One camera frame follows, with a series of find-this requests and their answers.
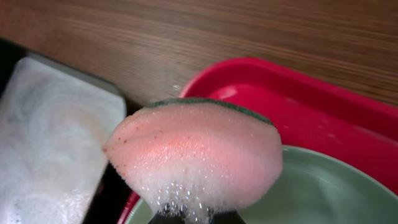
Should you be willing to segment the pink green sponge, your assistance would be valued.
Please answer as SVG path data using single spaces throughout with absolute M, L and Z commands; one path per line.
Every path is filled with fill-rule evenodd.
M 103 151 L 154 213 L 194 222 L 254 204 L 282 172 L 282 143 L 269 119 L 204 98 L 143 107 Z

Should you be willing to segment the light blue plate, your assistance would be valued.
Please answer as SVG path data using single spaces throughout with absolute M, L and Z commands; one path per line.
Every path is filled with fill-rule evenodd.
M 142 197 L 128 223 L 396 223 L 397 196 L 385 186 L 330 156 L 282 146 L 282 172 L 254 204 L 211 213 L 203 222 L 154 213 Z

